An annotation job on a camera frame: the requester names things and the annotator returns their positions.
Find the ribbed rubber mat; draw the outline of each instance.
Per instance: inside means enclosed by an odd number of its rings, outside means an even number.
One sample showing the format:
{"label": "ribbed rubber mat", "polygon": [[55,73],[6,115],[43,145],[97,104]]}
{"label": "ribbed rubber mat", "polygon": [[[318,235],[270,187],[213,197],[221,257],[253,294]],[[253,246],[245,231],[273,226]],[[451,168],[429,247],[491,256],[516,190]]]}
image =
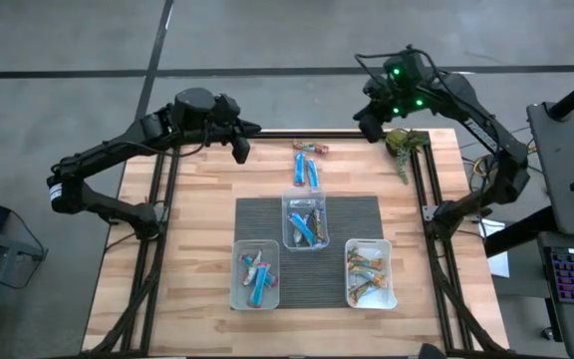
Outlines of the ribbed rubber mat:
{"label": "ribbed rubber mat", "polygon": [[281,198],[236,201],[234,241],[272,239],[280,246],[278,308],[347,306],[345,243],[351,238],[383,238],[377,197],[327,197],[326,203],[329,245],[318,252],[293,253],[283,245]]}

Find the wooden table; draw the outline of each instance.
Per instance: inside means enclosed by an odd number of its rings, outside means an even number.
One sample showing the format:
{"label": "wooden table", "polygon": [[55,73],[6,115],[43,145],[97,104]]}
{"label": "wooden table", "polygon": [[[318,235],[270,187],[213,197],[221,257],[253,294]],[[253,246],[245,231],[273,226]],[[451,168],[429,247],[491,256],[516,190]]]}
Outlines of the wooden table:
{"label": "wooden table", "polygon": [[[430,138],[444,199],[462,197],[468,193],[468,187],[454,130],[430,130]],[[290,187],[294,150],[289,140],[253,140],[247,163],[241,166],[233,160],[231,147],[214,146],[180,163],[151,355],[409,355],[417,354],[425,342],[442,347],[413,180],[408,185],[402,183],[382,144],[358,140],[321,142],[330,147],[328,154],[316,159],[320,183],[327,195],[378,197],[385,239],[393,245],[398,306],[391,311],[231,310],[230,261],[236,199],[279,196]],[[128,162],[120,192],[122,200],[144,201],[153,163],[154,158]],[[412,179],[411,168],[408,173]],[[424,179],[432,200],[427,174]],[[471,224],[462,228],[475,231]],[[131,231],[128,226],[114,228],[109,243]],[[467,305],[493,339],[507,347],[479,237],[458,233],[453,245]],[[132,239],[106,254],[84,349],[99,343],[126,307],[138,246]],[[452,313],[451,309],[451,331],[458,337]],[[136,338],[141,336],[140,323],[138,318]]]}

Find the concrete floor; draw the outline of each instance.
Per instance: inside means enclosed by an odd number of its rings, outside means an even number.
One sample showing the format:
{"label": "concrete floor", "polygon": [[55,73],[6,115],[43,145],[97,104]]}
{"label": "concrete floor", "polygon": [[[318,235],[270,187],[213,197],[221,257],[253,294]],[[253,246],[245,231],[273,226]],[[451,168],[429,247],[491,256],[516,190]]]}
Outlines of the concrete floor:
{"label": "concrete floor", "polygon": [[[0,0],[0,71],[146,69],[163,3]],[[408,43],[443,66],[574,65],[574,0],[176,0],[159,67],[355,66],[355,52],[391,52]],[[241,117],[265,128],[354,128],[351,116],[367,103],[366,79],[157,79],[149,110],[182,89],[203,86],[234,97]],[[574,73],[469,79],[510,130],[526,126],[527,104],[555,101],[574,88]],[[0,80],[0,203],[19,211],[50,247],[29,287],[11,291],[1,310],[0,358],[80,349],[108,227],[86,213],[53,213],[45,177],[60,157],[122,132],[143,83]],[[474,141],[457,123],[426,113],[395,126],[455,127],[462,145]],[[528,131],[516,135],[530,140]],[[485,150],[472,146],[463,154],[474,159]],[[90,184],[116,195],[121,171],[117,166]],[[515,221],[546,205],[542,187],[533,174],[519,201],[495,206],[492,217]],[[539,338],[548,325],[542,300],[500,295],[500,307],[513,349],[564,355],[561,345]]]}

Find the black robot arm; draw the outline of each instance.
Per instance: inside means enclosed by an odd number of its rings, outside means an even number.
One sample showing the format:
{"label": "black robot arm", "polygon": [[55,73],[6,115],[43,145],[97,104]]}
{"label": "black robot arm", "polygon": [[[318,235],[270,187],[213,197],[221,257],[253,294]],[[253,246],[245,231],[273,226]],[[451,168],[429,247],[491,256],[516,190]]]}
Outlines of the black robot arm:
{"label": "black robot arm", "polygon": [[153,204],[133,205],[97,193],[84,179],[134,156],[151,156],[192,144],[202,148],[212,143],[232,143],[234,158],[243,164],[249,154],[246,139],[261,129],[240,120],[239,114],[240,108],[227,95],[214,97],[201,88],[178,93],[173,104],[135,120],[123,134],[52,166],[53,175],[47,184],[53,210],[70,214],[87,210],[108,222],[128,222],[139,239],[156,238],[162,212],[157,213]]}
{"label": "black robot arm", "polygon": [[[424,65],[421,55],[427,56],[431,67]],[[479,103],[468,80],[461,74],[441,72],[421,50],[408,48],[383,57],[388,57],[384,65],[387,77],[372,75],[363,89],[371,102],[354,116],[370,142],[382,137],[384,122],[429,109],[461,123],[493,154],[483,188],[457,201],[446,200],[427,214],[432,217],[431,233],[450,238],[462,219],[481,206],[515,201],[529,180],[528,147]]]}

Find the plastic bin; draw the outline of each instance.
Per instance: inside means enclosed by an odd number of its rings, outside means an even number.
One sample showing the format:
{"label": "plastic bin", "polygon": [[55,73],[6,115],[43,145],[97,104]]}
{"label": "plastic bin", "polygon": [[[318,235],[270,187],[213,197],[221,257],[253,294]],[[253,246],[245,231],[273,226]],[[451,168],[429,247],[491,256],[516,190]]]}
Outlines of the plastic bin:
{"label": "plastic bin", "polygon": [[[249,306],[248,301],[254,290],[256,280],[245,286],[243,280],[247,276],[247,265],[241,262],[240,257],[251,255],[255,258],[262,250],[261,262],[269,263],[269,273],[278,281],[275,286],[263,288],[263,299],[259,308]],[[274,309],[280,302],[280,255],[279,245],[275,240],[237,240],[234,242],[231,258],[231,286],[229,290],[229,304],[236,310],[269,310]]]}
{"label": "plastic bin", "polygon": [[[362,285],[368,281],[360,275],[350,274],[347,265],[348,253],[352,248],[358,249],[358,254],[369,260],[383,258],[385,266],[381,274],[387,275],[388,285],[363,295],[358,303],[353,303],[349,297],[349,289],[355,285]],[[345,292],[347,303],[354,308],[365,309],[394,309],[398,305],[398,298],[394,294],[394,281],[391,270],[391,244],[384,239],[356,239],[352,238],[345,244]]]}
{"label": "plastic bin", "polygon": [[[327,231],[327,211],[325,208],[325,193],[318,188],[291,188],[283,193],[283,244],[294,252],[310,252],[325,248],[330,241]],[[323,239],[313,246],[302,238],[300,245],[294,240],[296,226],[289,220],[291,213],[298,213],[301,217],[312,215],[314,209],[320,210]],[[313,220],[308,220],[308,227],[313,231]]]}

